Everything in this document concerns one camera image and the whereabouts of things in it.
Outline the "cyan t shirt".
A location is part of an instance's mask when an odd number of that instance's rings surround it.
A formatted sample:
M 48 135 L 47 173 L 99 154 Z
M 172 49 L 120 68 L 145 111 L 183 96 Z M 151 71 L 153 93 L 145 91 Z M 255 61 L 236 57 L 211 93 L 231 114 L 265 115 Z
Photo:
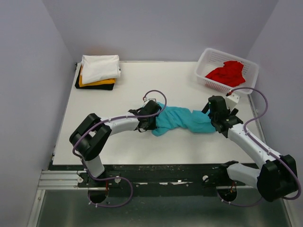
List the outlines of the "cyan t shirt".
M 152 130 L 151 133 L 159 137 L 177 128 L 199 134 L 216 132 L 208 116 L 201 111 L 190 111 L 183 107 L 166 106 L 164 111 L 156 117 L 156 129 Z

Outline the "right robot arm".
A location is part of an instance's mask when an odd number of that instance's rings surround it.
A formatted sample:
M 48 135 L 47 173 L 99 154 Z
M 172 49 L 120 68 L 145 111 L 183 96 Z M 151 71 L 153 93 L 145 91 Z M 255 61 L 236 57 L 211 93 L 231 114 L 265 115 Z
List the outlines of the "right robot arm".
M 297 177 L 295 159 L 291 155 L 282 156 L 269 148 L 258 137 L 252 134 L 243 121 L 237 117 L 235 108 L 239 96 L 212 96 L 202 110 L 211 120 L 216 131 L 237 144 L 257 165 L 252 168 L 230 161 L 223 164 L 218 173 L 218 181 L 229 185 L 233 181 L 240 181 L 259 192 L 263 199 L 273 202 L 283 198 L 291 200 L 289 195 L 297 193 L 297 199 L 302 193 L 302 187 Z

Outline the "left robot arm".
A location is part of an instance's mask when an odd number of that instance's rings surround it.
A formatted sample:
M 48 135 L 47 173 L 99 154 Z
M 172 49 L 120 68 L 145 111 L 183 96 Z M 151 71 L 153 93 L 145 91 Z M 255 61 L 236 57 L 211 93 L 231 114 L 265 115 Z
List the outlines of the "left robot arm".
M 73 151 L 89 171 L 89 182 L 101 186 L 105 181 L 105 168 L 100 153 L 108 138 L 124 131 L 146 131 L 156 128 L 156 117 L 162 107 L 153 99 L 143 107 L 129 110 L 126 115 L 113 118 L 100 118 L 95 113 L 89 114 L 71 134 L 69 142 Z

